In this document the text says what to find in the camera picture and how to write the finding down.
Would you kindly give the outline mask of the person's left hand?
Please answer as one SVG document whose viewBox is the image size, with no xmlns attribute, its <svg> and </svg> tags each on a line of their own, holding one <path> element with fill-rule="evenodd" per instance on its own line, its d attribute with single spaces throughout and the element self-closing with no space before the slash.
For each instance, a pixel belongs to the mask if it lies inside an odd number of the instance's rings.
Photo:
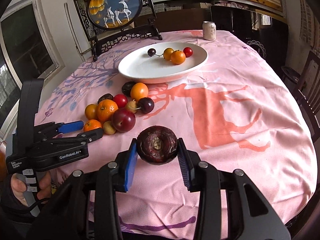
<svg viewBox="0 0 320 240">
<path fill-rule="evenodd" d="M 45 175 L 39 182 L 40 191 L 37 193 L 39 200 L 51 197 L 51 181 L 52 177 L 49 171 L 46 171 Z M 18 178 L 18 174 L 15 173 L 11 177 L 11 189 L 14 196 L 26 207 L 28 203 L 24 197 L 24 192 L 27 190 L 26 184 Z"/>
</svg>

